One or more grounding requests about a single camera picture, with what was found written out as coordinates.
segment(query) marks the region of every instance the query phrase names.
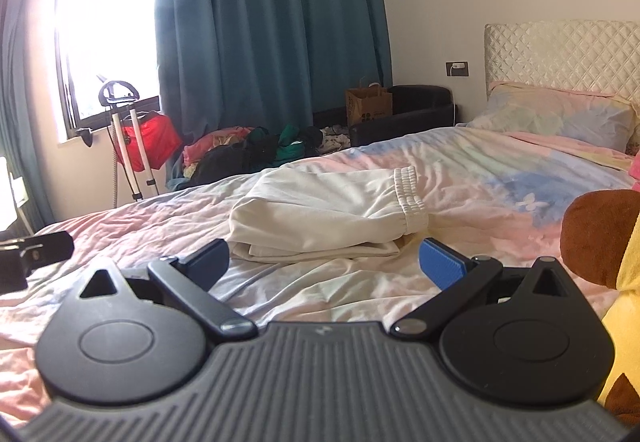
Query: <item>brown plush toy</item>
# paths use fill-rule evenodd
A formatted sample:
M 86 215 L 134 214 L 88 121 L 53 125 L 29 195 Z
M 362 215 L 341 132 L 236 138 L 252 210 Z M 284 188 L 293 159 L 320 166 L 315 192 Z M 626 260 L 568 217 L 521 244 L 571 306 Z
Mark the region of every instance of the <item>brown plush toy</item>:
M 562 261 L 581 278 L 618 289 L 603 323 L 616 358 L 598 401 L 620 422 L 640 424 L 640 193 L 595 191 L 578 197 L 562 220 Z

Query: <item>teal curtain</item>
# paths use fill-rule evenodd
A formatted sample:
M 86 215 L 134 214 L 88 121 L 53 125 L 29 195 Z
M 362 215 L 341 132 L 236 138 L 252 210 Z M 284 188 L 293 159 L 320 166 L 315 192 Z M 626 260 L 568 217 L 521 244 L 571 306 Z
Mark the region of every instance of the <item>teal curtain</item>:
M 156 0 L 162 110 L 183 134 L 278 132 L 391 85 L 383 0 Z
M 0 0 L 0 156 L 14 177 L 24 177 L 29 201 L 22 207 L 38 231 L 53 223 L 27 106 L 25 0 Z

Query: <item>white pole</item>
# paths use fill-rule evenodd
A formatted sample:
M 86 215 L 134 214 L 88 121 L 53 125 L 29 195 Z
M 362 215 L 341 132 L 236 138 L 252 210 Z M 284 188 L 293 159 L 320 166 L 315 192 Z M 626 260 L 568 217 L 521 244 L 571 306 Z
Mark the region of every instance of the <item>white pole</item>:
M 24 224 L 24 226 L 27 228 L 27 231 L 29 232 L 29 234 L 31 236 L 33 236 L 34 234 L 36 234 L 36 232 L 33 230 L 33 228 L 31 227 L 31 223 L 27 220 L 27 216 L 24 214 L 24 211 L 22 211 L 21 207 L 18 207 L 17 209 L 18 212 L 18 216 L 20 217 L 20 219 L 22 220 L 22 223 Z
M 122 126 L 120 124 L 120 116 L 118 115 L 118 111 L 114 110 L 111 114 L 111 119 L 113 120 L 113 129 L 116 131 L 116 138 L 118 140 L 118 145 L 120 147 L 120 154 L 122 155 L 122 162 L 124 164 L 124 173 L 131 184 L 133 190 L 133 200 L 138 201 L 142 200 L 142 193 L 140 193 L 140 187 L 138 186 L 138 181 L 136 179 L 136 174 L 133 173 L 133 168 L 131 167 L 131 160 L 129 159 L 129 152 L 127 151 L 127 145 L 124 142 L 124 135 L 122 133 Z
M 154 186 L 156 188 L 156 195 L 159 195 L 160 192 L 158 191 L 158 185 L 156 184 L 156 179 L 154 178 L 154 172 L 151 171 L 151 166 L 149 166 L 149 159 L 146 156 L 145 143 L 142 142 L 142 133 L 140 132 L 140 123 L 138 122 L 138 113 L 136 112 L 135 106 L 129 106 L 129 115 L 131 116 L 131 123 L 133 123 L 133 133 L 135 134 L 136 140 L 138 141 L 140 158 L 142 159 L 142 164 L 145 166 L 146 185 Z

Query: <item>pile of clothes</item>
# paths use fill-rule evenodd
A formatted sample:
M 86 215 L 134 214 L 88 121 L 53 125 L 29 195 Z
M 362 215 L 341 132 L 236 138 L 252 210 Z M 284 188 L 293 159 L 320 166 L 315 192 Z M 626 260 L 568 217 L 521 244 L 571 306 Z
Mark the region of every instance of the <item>pile of clothes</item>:
M 342 149 L 351 148 L 349 129 L 341 125 L 326 127 L 322 129 L 322 144 L 318 148 L 320 155 L 334 153 Z
M 265 128 L 234 127 L 205 135 L 183 152 L 184 180 L 176 190 L 211 184 L 232 175 L 257 173 L 267 167 L 318 155 L 321 130 L 288 125 L 279 135 Z

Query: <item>window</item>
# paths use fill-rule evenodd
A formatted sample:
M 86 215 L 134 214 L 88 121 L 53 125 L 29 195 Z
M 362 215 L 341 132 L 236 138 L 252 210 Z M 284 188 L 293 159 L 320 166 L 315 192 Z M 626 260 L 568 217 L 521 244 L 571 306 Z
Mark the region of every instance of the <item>window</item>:
M 56 0 L 56 59 L 68 137 L 108 124 L 98 76 L 132 83 L 140 109 L 159 109 L 154 0 Z

